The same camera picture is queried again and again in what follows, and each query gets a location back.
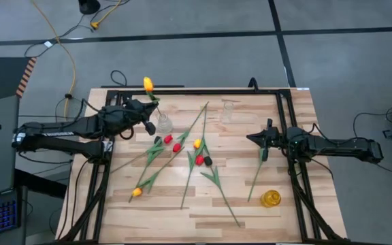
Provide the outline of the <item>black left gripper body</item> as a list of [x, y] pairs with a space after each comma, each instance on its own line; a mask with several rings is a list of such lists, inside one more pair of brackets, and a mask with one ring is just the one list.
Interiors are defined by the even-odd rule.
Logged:
[[156, 132], [156, 127], [150, 121], [151, 115], [147, 115], [144, 104], [145, 103], [137, 99], [130, 99], [125, 104], [125, 112], [129, 117], [128, 121], [131, 126], [142, 123], [146, 132], [149, 135], [154, 135]]

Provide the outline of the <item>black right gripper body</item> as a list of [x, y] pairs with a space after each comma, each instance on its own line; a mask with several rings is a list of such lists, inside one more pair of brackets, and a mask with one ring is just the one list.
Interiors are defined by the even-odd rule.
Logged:
[[272, 125], [272, 123], [273, 120], [268, 118], [267, 126], [263, 130], [263, 145], [261, 147], [263, 149], [262, 161], [267, 161], [269, 149], [271, 147], [283, 149], [285, 145], [284, 136], [279, 132], [277, 127]]

